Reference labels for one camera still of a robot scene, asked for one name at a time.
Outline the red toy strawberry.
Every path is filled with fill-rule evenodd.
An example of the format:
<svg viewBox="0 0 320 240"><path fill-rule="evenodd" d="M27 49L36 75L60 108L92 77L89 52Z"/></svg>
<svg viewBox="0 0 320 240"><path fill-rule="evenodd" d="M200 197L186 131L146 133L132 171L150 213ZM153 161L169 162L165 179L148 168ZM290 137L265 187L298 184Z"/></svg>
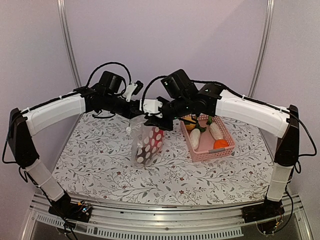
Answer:
<svg viewBox="0 0 320 240"><path fill-rule="evenodd" d="M157 152L163 144L163 138L165 136L165 132L158 127L152 127L149 132L149 143L151 147L151 152Z"/></svg>

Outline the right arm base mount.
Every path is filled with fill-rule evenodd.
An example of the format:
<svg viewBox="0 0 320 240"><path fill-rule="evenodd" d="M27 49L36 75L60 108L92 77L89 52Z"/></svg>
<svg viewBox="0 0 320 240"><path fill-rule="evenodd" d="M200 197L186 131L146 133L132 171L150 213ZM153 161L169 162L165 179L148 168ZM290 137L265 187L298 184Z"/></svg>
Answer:
<svg viewBox="0 0 320 240"><path fill-rule="evenodd" d="M263 203L243 207L241 213L244 222L251 223L283 215L285 210L281 200L265 199Z"/></svg>

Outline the clear zip top bag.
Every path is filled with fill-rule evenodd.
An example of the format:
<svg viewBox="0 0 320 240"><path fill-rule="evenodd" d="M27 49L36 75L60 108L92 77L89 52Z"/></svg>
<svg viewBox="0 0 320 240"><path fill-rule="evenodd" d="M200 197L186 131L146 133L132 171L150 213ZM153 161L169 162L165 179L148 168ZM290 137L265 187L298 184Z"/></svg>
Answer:
<svg viewBox="0 0 320 240"><path fill-rule="evenodd" d="M151 164L155 156L162 150L166 135L166 132L164 131L165 135L161 148L155 153L152 153L149 133L152 127L156 126L146 126L144 125L145 121L146 119L144 118L144 116L136 116L129 121L129 126L126 129L127 133L129 133L130 137L132 138L130 161L132 165L137 168L143 168L144 166L148 166ZM136 163L136 154L139 148L145 148L146 151L150 152L149 160L145 164Z"/></svg>

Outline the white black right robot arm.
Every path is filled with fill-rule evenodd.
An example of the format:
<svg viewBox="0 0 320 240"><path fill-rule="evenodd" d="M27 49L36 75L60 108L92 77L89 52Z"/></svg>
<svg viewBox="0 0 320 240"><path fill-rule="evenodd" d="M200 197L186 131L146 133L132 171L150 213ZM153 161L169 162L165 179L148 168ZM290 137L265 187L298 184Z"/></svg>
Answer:
<svg viewBox="0 0 320 240"><path fill-rule="evenodd" d="M203 86L198 89L197 81L191 80L183 69L158 79L172 100L162 97L147 100L146 94L142 94L139 109L147 115L147 126L170 131L174 119L189 114L205 114L238 120L278 138L267 200L258 208L262 218L274 214L299 158L301 123L298 109L295 106L283 108L240 95L216 81L202 81Z"/></svg>

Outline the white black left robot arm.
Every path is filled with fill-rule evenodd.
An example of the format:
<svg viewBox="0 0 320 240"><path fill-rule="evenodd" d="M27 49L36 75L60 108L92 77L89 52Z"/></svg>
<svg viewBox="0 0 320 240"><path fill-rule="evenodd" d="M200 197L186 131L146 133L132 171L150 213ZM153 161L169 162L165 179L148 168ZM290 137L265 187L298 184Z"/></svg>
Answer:
<svg viewBox="0 0 320 240"><path fill-rule="evenodd" d="M143 83L138 80L118 92L123 81L123 77L104 71L99 82L91 87L82 86L37 106L10 112L5 146L11 149L13 163L35 181L63 217L74 213L74 205L65 199L66 192L41 161L32 137L51 125L84 113L104 110L127 119L136 117L139 102L131 97L139 93Z"/></svg>

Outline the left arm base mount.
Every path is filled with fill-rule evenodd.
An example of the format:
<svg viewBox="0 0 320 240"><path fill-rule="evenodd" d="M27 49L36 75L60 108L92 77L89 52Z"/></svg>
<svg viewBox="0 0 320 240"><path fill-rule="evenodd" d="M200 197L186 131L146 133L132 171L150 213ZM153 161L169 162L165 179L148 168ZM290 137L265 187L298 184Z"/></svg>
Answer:
<svg viewBox="0 0 320 240"><path fill-rule="evenodd" d="M69 198L61 198L58 201L52 201L48 213L65 220L88 223L92 210L93 206L90 203L85 203L83 200L73 203Z"/></svg>

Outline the dark red toy fruit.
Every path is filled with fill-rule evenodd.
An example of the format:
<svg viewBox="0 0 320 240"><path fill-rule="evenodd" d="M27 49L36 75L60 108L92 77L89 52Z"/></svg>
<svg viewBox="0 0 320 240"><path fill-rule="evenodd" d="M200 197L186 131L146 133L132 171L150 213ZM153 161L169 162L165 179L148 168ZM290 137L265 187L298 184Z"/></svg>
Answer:
<svg viewBox="0 0 320 240"><path fill-rule="evenodd" d="M149 151L146 151L146 148L139 148L137 150L136 156L135 156L135 162L137 164L146 164L147 161L150 159L151 153Z"/></svg>

